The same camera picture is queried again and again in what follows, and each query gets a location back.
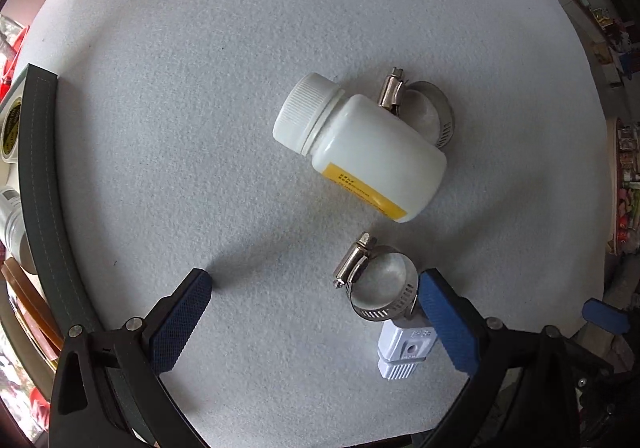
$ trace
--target white plastic connector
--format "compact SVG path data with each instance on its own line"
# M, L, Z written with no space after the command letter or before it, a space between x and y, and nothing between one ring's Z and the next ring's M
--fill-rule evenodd
M438 338L431 322L421 313L410 320L387 320L378 339L378 368L386 380L402 380L414 373Z

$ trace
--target white felt surface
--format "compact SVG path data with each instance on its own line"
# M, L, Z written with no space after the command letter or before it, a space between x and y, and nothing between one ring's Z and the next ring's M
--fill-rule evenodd
M20 63L60 75L58 174L108 327L192 267L218 289L168 388L225 447L338 447L433 427L462 388L441 345L410 380L331 274L365 230L483 315L580 325L602 296L605 124L556 0L47 0ZM316 71L374 97L391 66L457 120L440 192L396 224L271 137Z

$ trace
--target blue pad in background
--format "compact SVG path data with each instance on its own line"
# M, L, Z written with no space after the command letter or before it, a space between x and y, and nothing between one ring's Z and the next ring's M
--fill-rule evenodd
M629 318L624 311L595 298L588 299L584 303L582 317L611 334L625 334L631 328Z
M147 355L156 376L174 368L211 300L212 280L209 273L202 269L194 269L185 282L187 282L186 287L180 284L174 294L167 297L166 301L175 299L170 302L172 308L168 311L166 319L159 324L149 338Z
M480 365L482 317L467 299L453 291L437 269L428 269L420 275L418 302L433 323L453 366L473 376Z

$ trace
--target yellow and black label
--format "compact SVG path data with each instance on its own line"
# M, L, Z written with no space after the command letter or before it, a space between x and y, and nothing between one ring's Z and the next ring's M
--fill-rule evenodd
M333 163L329 163L322 172L327 179L342 186L345 190L350 191L358 198L366 202L367 204L376 208L380 213L389 217L390 219L401 219L406 215L406 211L400 206L391 202L384 195L378 193L371 186L366 185L359 179L356 179L353 175L346 172L340 166L336 166Z
M2 132L2 154L7 157L14 149L15 142L18 141L18 130L20 128L20 107L22 98L16 97L14 103L6 115L4 131Z

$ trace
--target ribbed bottle cap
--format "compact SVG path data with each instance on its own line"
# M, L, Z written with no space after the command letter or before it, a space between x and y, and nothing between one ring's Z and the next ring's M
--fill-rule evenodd
M312 72L293 87L273 125L273 138L302 153L322 111L341 90L340 85Z

